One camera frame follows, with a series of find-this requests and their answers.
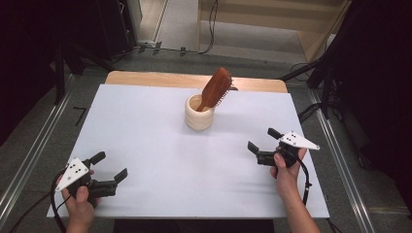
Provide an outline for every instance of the cable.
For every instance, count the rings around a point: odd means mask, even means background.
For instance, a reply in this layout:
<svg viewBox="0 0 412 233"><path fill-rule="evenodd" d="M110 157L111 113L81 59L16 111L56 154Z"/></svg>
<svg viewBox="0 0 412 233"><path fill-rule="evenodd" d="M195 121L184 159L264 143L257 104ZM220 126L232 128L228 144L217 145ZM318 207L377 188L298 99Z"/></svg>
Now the cable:
<svg viewBox="0 0 412 233"><path fill-rule="evenodd" d="M302 168L302 171L305 174L306 181L305 181L305 190L304 190L304 193L303 193L302 202L306 206L306 202L307 202L308 196L309 196L309 187L312 186L312 184L309 182L309 171L306 168L306 165L303 163L303 161L299 158L298 155L294 155L290 151L284 150L284 149L282 149L282 152L285 152L285 153L288 154L288 156L291 156L291 157L295 158L296 161L298 161L300 163L300 167Z"/></svg>
<svg viewBox="0 0 412 233"><path fill-rule="evenodd" d="M118 63L118 62L121 61L126 55L127 55L127 53L123 53L123 54L119 55L119 58L118 58L117 60L115 60L115 61L110 62L109 65L114 65L114 64ZM84 61L83 61L83 63L84 63L85 65L87 65L88 67L98 66L98 65L96 65L96 64L91 64L91 63L87 63L87 62L84 62Z"/></svg>
<svg viewBox="0 0 412 233"><path fill-rule="evenodd" d="M9 231L9 233L15 233L17 231L18 226L21 224L21 222L24 220L24 218L35 208L37 207L43 200L45 200L47 197L50 196L50 193L48 192L45 194L42 198L40 198L36 203L34 203L24 214L18 219L16 224L13 226L13 228Z"/></svg>
<svg viewBox="0 0 412 233"><path fill-rule="evenodd" d="M150 48L150 47L138 47L138 50L143 49L143 50L168 50L168 51L178 51L178 52L184 52L184 53L194 53L194 54L204 54L207 53L209 50L213 48L213 45L215 43L215 23L216 23L216 16L218 15L218 6L219 6L219 1L215 0L215 3L213 4L212 10L210 11L209 14L209 31L210 31L210 43L209 47L204 50L204 51L192 51L192 50L174 50L174 49L163 49L163 48Z"/></svg>
<svg viewBox="0 0 412 233"><path fill-rule="evenodd" d="M72 197L72 195L69 195L69 196L66 198L66 200L64 200L60 205L58 205L57 210L60 209L60 207L61 207L62 205L66 204L67 200L69 200L70 197Z"/></svg>
<svg viewBox="0 0 412 233"><path fill-rule="evenodd" d="M313 113L315 113L317 110L319 110L322 107L322 103L316 103L312 104L309 107L307 107L303 112L297 115L299 118L300 124L302 124L309 116L311 116Z"/></svg>
<svg viewBox="0 0 412 233"><path fill-rule="evenodd" d="M54 212L55 223L57 224L58 228L60 229L62 233L66 232L66 227L64 226L64 223L61 220L60 215L58 214L57 207L55 206L54 195L55 195L55 188L56 188L57 180L61 175L63 175L66 172L66 169L67 168L64 168L63 170L58 172L58 174L55 176L51 184L51 208L52 208L52 211Z"/></svg>
<svg viewBox="0 0 412 233"><path fill-rule="evenodd" d="M329 223L330 229L332 230L333 233L339 232L342 233L342 231L337 228L337 226L335 224L333 224L333 222L330 220L330 218L326 218L327 223Z"/></svg>
<svg viewBox="0 0 412 233"><path fill-rule="evenodd" d="M297 65L308 65L308 63L296 63L296 64L294 64L290 69L289 69L289 72L291 72L292 71L292 69L295 67L295 66L297 66ZM294 79L296 79L297 81L300 81L300 82L305 82L305 81L303 81L303 80L300 80L300 79L298 79L297 77L293 77Z"/></svg>
<svg viewBox="0 0 412 233"><path fill-rule="evenodd" d="M298 81L303 82L302 80L299 80L299 79L297 79L296 77L299 76L299 75L301 75L301 74L303 74L303 73L305 73L306 76L310 77L310 75L308 75L306 72L308 72L308 71L310 71L310 70L313 70L315 67L317 67L317 65L318 65L319 63L321 63L321 61L325 60L327 48L328 48L328 46L327 46L327 39L326 39L326 41L325 41L325 49L324 49L324 54L323 54L323 55L321 55L318 59L316 59L316 60L314 60L314 61L312 61L312 62L294 64L294 65L291 67L291 69L290 69L290 73L289 73L289 74L286 74L285 76L283 76L283 77L281 77L281 78L279 78L278 80L287 82L287 81L289 81L289 80L291 80L291 79L296 79L296 80L298 80ZM303 64L305 64L305 65L292 72L292 68L293 68L294 66L296 66L296 65L303 65Z"/></svg>

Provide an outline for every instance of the white paper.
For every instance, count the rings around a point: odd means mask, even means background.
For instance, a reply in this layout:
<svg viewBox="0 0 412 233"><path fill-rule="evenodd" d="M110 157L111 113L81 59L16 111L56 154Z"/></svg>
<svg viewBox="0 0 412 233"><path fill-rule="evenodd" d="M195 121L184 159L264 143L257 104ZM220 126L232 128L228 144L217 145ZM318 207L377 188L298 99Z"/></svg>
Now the white paper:
<svg viewBox="0 0 412 233"><path fill-rule="evenodd" d="M87 159L105 151L106 158L90 168L92 177L110 181L123 168L128 177L116 196L101 199L97 216L286 216L269 167L257 165L247 145L251 141L261 150L275 150L279 141L267 134L269 127L304 135L291 96L230 91L216 108L212 126L197 132L185 124L185 102L196 93L201 89L100 85L71 157ZM309 152L303 162L312 184L307 208L312 217L329 217ZM304 181L300 172L301 195ZM56 197L58 205L63 200Z"/></svg>

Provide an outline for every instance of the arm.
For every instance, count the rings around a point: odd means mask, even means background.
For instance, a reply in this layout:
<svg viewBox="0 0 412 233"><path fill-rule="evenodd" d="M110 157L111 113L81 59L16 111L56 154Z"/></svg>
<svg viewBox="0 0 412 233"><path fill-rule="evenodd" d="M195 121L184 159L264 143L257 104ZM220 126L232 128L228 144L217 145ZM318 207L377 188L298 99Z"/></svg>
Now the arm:
<svg viewBox="0 0 412 233"><path fill-rule="evenodd" d="M299 150L300 159L303 159L305 153L306 149ZM276 189L284 203L291 232L321 232L303 205L297 189L300 164L296 162L288 169L284 158L279 153L275 154L274 159L277 168L272 167L270 172L277 179Z"/></svg>

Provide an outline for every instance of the hand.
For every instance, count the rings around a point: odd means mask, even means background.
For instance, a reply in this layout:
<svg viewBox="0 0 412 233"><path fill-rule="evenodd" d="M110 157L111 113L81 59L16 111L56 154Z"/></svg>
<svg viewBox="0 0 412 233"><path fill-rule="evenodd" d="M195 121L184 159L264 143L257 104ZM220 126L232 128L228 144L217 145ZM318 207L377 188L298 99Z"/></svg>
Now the hand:
<svg viewBox="0 0 412 233"><path fill-rule="evenodd" d="M61 193L63 199L67 199L65 204L69 212L69 224L66 232L88 232L94 220L93 206L87 201L88 188L86 186L80 186L77 190L76 198L70 196L67 188L64 188Z"/></svg>
<svg viewBox="0 0 412 233"><path fill-rule="evenodd" d="M307 149L300 149L298 156L302 160ZM285 159L280 153L275 153L274 156L277 167L270 169L270 174L277 179L276 189L282 199L298 193L297 191L297 175L299 173L300 163L295 162L292 167L287 168Z"/></svg>

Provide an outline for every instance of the wooden brush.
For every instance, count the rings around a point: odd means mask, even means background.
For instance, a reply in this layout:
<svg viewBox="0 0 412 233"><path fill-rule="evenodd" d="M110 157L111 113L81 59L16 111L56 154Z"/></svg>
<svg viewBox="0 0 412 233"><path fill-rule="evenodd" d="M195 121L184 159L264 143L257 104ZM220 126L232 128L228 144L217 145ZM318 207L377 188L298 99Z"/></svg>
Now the wooden brush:
<svg viewBox="0 0 412 233"><path fill-rule="evenodd" d="M196 110L198 112L202 112L205 107L215 107L227 94L231 83L231 75L225 70L225 68L219 68L219 70L216 71L203 89L202 102Z"/></svg>

